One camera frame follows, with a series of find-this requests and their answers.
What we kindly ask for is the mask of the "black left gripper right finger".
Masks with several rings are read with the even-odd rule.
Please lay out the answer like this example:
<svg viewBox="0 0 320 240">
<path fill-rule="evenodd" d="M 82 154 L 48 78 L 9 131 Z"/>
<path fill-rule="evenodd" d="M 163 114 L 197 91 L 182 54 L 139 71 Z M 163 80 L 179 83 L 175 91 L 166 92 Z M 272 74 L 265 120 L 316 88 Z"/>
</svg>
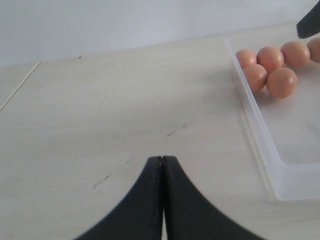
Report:
<svg viewBox="0 0 320 240">
<path fill-rule="evenodd" d="M 175 156 L 162 157 L 164 216 L 168 240 L 259 240 L 228 218 L 195 187 Z"/>
</svg>

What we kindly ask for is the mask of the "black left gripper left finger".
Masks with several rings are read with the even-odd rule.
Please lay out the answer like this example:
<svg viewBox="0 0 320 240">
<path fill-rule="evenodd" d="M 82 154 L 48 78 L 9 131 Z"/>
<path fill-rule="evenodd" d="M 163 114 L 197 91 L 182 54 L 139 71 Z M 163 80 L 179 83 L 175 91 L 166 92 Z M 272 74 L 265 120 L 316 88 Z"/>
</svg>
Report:
<svg viewBox="0 0 320 240">
<path fill-rule="evenodd" d="M 118 205 L 77 239 L 160 240 L 162 227 L 162 158 L 153 156 Z"/>
</svg>

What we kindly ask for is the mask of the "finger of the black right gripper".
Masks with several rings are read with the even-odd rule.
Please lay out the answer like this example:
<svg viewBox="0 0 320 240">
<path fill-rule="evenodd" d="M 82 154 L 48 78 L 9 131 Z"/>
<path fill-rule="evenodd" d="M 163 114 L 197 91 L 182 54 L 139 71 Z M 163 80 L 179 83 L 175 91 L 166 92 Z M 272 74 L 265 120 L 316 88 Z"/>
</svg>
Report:
<svg viewBox="0 0 320 240">
<path fill-rule="evenodd" d="M 320 8 L 313 7 L 297 24 L 297 36 L 307 39 L 320 32 Z"/>
</svg>

